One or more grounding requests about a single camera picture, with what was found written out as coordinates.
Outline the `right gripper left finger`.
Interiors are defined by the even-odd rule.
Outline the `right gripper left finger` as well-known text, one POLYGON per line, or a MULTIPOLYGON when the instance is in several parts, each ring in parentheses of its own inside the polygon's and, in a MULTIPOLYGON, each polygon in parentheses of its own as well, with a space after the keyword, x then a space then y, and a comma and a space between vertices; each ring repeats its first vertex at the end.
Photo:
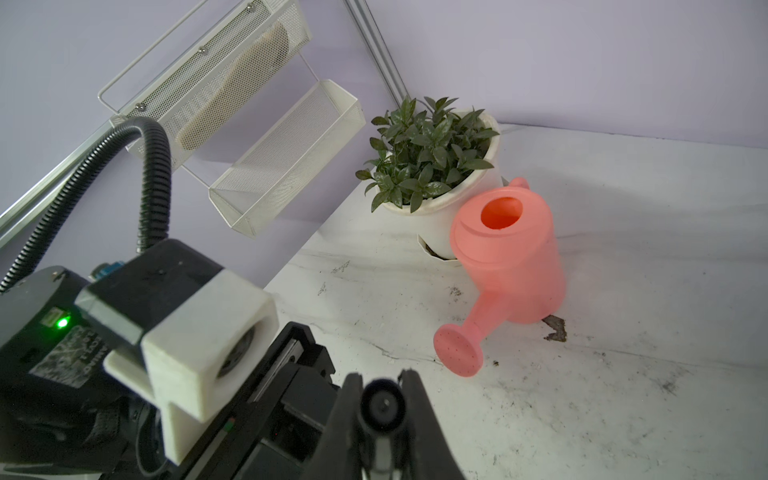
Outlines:
POLYGON ((348 374, 301 480, 362 478, 357 420, 362 392, 362 376, 348 374))

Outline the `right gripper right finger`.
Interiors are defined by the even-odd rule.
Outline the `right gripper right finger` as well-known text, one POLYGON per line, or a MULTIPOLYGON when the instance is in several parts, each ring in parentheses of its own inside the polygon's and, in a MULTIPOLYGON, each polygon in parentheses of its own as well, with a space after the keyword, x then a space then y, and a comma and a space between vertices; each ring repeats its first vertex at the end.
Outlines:
POLYGON ((415 370, 406 369, 398 380, 406 403, 407 450, 402 478, 464 480, 421 377, 415 370))

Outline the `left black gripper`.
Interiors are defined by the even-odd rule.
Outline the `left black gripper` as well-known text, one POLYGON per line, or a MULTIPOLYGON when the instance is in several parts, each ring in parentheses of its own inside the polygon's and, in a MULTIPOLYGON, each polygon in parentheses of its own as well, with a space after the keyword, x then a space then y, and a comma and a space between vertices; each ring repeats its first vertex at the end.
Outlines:
POLYGON ((309 326, 286 324, 169 479, 297 479, 337 398, 335 367, 309 326))

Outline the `white marker black tip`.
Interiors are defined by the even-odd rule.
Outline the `white marker black tip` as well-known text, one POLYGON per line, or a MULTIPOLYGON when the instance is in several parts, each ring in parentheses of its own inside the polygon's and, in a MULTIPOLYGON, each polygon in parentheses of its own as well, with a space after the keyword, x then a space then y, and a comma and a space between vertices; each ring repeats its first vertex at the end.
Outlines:
POLYGON ((366 479, 393 479, 407 451, 406 402, 391 379, 376 379, 363 390, 357 414, 360 462, 366 479))

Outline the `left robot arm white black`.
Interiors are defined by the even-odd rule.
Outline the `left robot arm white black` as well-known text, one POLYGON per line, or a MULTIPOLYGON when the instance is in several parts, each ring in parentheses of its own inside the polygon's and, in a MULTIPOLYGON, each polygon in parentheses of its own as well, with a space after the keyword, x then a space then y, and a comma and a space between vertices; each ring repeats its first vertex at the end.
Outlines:
POLYGON ((336 398, 334 365, 289 323, 180 464, 159 410, 104 370, 108 345, 77 311, 86 286, 54 266, 1 296, 1 461, 34 477, 296 479, 336 398))

